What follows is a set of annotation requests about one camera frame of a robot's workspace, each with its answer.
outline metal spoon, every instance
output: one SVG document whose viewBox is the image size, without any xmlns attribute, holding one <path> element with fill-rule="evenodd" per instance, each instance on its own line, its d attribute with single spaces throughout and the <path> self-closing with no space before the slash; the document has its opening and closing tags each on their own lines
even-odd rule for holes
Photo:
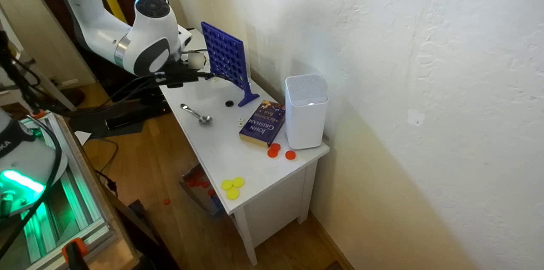
<svg viewBox="0 0 544 270">
<path fill-rule="evenodd" d="M 198 122 L 202 123 L 203 125 L 205 125 L 206 123 L 210 123 L 213 120 L 213 118 L 211 118 L 210 116 L 201 116 L 196 111 L 193 111 L 190 107 L 183 103 L 181 103 L 179 107 L 181 107 L 181 109 L 183 109 L 184 111 L 188 111 L 189 113 L 195 115 L 198 118 Z"/>
</svg>

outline white speaker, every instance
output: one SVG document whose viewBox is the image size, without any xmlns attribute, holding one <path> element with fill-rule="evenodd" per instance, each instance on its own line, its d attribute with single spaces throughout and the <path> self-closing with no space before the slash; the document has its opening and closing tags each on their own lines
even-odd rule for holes
<svg viewBox="0 0 544 270">
<path fill-rule="evenodd" d="M 285 127 L 291 148 L 321 145 L 328 99 L 326 82 L 318 74 L 285 79 Z"/>
</svg>

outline white desk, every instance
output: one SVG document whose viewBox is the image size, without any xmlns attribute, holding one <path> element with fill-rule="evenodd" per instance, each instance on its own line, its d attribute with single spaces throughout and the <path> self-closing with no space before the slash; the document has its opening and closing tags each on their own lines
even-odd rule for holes
<svg viewBox="0 0 544 270">
<path fill-rule="evenodd" d="M 187 49 L 202 49 L 204 37 L 196 30 Z M 298 150 L 295 160 L 284 156 L 289 150 L 284 127 L 276 140 L 281 145 L 278 157 L 269 158 L 267 149 L 241 140 L 238 119 L 247 121 L 262 100 L 274 101 L 257 84 L 251 90 L 261 97 L 238 107 L 243 91 L 225 80 L 201 80 L 190 82 L 182 88 L 161 86 L 172 111 L 187 136 L 198 161 L 204 168 L 227 214 L 233 218 L 243 239 L 251 264 L 257 264 L 254 248 L 294 219 L 299 223 L 308 216 L 317 160 L 327 154 L 324 143 L 317 148 Z M 232 100 L 233 107 L 225 102 Z M 213 121 L 200 125 L 196 117 L 182 110 L 185 103 L 201 115 L 209 115 Z M 240 195 L 229 200 L 221 189 L 224 179 L 243 177 L 245 184 Z"/>
</svg>

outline tabletop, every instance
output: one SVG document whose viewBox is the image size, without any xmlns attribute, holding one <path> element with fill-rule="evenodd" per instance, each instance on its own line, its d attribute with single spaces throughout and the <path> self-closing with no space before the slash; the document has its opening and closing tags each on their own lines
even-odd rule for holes
<svg viewBox="0 0 544 270">
<path fill-rule="evenodd" d="M 187 50 L 206 48 L 202 34 L 196 30 L 191 33 L 193 39 Z M 243 90 L 221 79 L 185 83 L 182 88 L 161 86 L 161 90 L 227 214 L 232 214 L 329 151 L 329 147 L 321 143 L 316 148 L 296 150 L 294 160 L 286 159 L 284 154 L 290 148 L 285 126 L 274 140 L 281 145 L 276 158 L 268 157 L 266 148 L 241 140 L 238 120 L 242 118 L 245 123 L 263 100 L 276 102 L 254 82 L 251 83 L 251 91 L 260 97 L 243 107 L 237 106 L 244 96 Z M 235 105 L 226 107 L 225 102 L 229 100 Z M 181 103 L 201 115 L 211 116 L 212 123 L 201 125 L 196 117 L 179 107 Z M 239 197 L 229 200 L 226 191 L 221 189 L 221 183 L 235 177 L 243 177 L 245 184 L 239 189 Z"/>
</svg>

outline book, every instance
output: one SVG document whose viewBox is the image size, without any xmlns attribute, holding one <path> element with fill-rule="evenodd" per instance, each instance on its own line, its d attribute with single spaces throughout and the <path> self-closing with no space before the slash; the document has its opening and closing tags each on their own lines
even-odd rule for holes
<svg viewBox="0 0 544 270">
<path fill-rule="evenodd" d="M 263 100 L 240 130 L 240 138 L 268 148 L 285 121 L 285 105 Z"/>
</svg>

